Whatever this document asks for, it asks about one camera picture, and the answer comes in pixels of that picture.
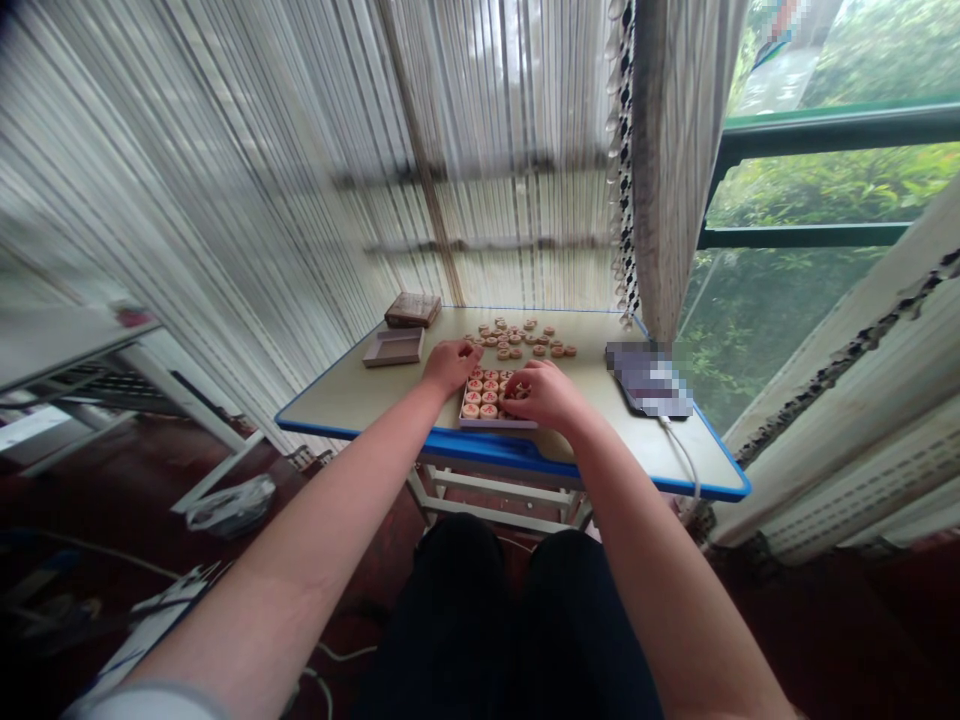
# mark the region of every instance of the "tree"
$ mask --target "tree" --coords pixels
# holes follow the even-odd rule
[[[760,45],[769,6],[756,0],[748,18],[733,107]],[[960,93],[960,75],[953,72],[958,57],[960,0],[851,0],[830,32],[801,107]],[[707,223],[912,221],[958,171],[960,143],[748,160],[728,173]],[[730,427],[886,250],[697,253],[684,308],[681,339],[688,342],[690,355],[682,374],[719,432]]]
[[[960,96],[960,2],[852,0],[830,30],[802,108]]]

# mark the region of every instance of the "curtain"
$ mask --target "curtain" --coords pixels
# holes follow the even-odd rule
[[[643,322],[658,341],[677,336],[749,5],[637,6],[637,280]]]
[[[960,475],[957,223],[960,177],[731,428],[725,441],[752,460],[754,490],[713,506],[711,545],[760,533],[777,559],[798,564],[956,518],[939,503]],[[845,371],[830,376],[836,367]]]
[[[667,53],[646,117],[672,118],[648,140],[690,188],[741,4],[642,3],[672,13],[644,48]],[[321,451],[272,418],[401,290],[625,303],[632,8],[24,0],[0,48],[0,302],[132,298],[281,451]]]

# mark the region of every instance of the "black pants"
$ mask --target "black pants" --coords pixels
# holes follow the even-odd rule
[[[355,718],[659,718],[603,547],[544,540],[519,605],[500,541],[454,515],[421,540]]]

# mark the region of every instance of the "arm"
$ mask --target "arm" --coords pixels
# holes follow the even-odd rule
[[[553,363],[510,380],[531,388],[504,409],[573,447],[617,591],[671,718],[794,713],[717,576],[617,433]]]
[[[439,344],[420,383],[300,491],[127,682],[173,680],[231,717],[278,717],[440,409],[482,355]]]

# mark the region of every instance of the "plastic bag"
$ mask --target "plastic bag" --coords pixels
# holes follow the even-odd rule
[[[263,523],[276,490],[269,475],[257,475],[201,498],[187,510],[187,529],[206,530],[224,540],[249,532]]]

